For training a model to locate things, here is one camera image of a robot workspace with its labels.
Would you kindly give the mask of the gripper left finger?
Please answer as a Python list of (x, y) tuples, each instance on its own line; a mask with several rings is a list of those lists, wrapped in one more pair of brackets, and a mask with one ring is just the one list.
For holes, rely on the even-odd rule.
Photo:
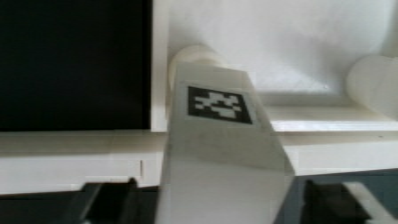
[(140, 224), (137, 181), (87, 183), (71, 200), (58, 224)]

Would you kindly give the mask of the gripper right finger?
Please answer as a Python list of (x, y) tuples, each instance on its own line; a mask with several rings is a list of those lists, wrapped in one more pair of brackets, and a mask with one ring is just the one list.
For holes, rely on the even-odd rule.
[(300, 224), (398, 224), (360, 182), (305, 182)]

